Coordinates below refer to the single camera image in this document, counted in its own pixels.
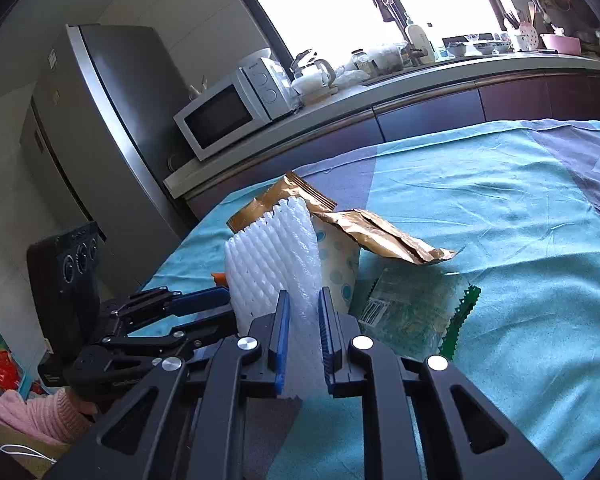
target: white cable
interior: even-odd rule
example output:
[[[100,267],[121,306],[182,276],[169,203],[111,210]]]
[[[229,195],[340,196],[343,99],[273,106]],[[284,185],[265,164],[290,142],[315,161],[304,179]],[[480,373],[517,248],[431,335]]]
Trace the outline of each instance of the white cable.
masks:
[[[16,448],[20,448],[20,449],[26,449],[27,451],[31,451],[31,453],[23,453],[21,451],[7,451],[6,449],[4,449],[5,447],[16,447]],[[9,455],[23,455],[23,456],[31,456],[33,458],[42,458],[44,460],[49,460],[49,462],[51,462],[52,464],[56,463],[56,460],[53,458],[49,458],[48,456],[40,453],[39,451],[35,450],[35,449],[31,449],[30,447],[27,446],[21,446],[20,444],[2,444],[2,446],[0,446],[0,451]]]

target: crumpled gold wrapper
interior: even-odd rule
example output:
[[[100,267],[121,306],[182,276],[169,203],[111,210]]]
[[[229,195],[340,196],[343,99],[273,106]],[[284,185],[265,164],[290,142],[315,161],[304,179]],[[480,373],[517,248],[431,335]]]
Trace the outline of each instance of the crumpled gold wrapper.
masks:
[[[415,265],[432,265],[450,260],[457,251],[437,249],[409,236],[377,214],[364,209],[316,212],[320,220],[340,228],[360,247],[387,258],[400,258]]]
[[[292,196],[304,198],[309,213],[329,212],[333,211],[337,206],[333,200],[324,196],[293,171],[289,171],[273,186],[251,200],[251,202],[229,218],[226,224],[234,233],[240,232],[258,218],[261,218],[267,211],[273,211],[273,206],[280,202],[280,200]]]

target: pink sleeve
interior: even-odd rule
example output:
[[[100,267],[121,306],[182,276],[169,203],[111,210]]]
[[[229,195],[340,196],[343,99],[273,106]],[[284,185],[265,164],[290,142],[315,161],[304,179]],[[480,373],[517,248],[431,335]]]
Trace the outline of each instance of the pink sleeve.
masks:
[[[0,423],[48,444],[70,444],[91,423],[69,402],[64,389],[27,402],[15,390],[0,396]]]

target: refrigerator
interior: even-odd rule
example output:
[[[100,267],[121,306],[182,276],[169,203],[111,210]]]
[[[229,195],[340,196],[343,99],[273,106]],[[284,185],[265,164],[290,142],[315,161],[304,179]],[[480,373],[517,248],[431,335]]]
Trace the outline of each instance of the refrigerator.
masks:
[[[24,159],[62,228],[95,220],[99,278],[131,294],[196,225],[164,179],[194,158],[182,76],[149,27],[67,25],[26,113]]]

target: camera lens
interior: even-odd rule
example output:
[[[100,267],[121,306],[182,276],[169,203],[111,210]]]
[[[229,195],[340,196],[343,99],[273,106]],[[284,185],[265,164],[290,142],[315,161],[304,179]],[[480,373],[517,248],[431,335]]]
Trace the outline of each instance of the camera lens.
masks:
[[[87,270],[87,246],[85,244],[80,244],[75,259],[78,261],[78,270],[80,272]]]
[[[97,253],[98,253],[98,246],[96,245],[96,240],[94,238],[93,240],[91,240],[91,243],[89,243],[89,257],[92,260],[95,260]]]
[[[64,264],[62,265],[62,275],[67,283],[71,283],[74,280],[74,259],[71,256],[64,258]]]

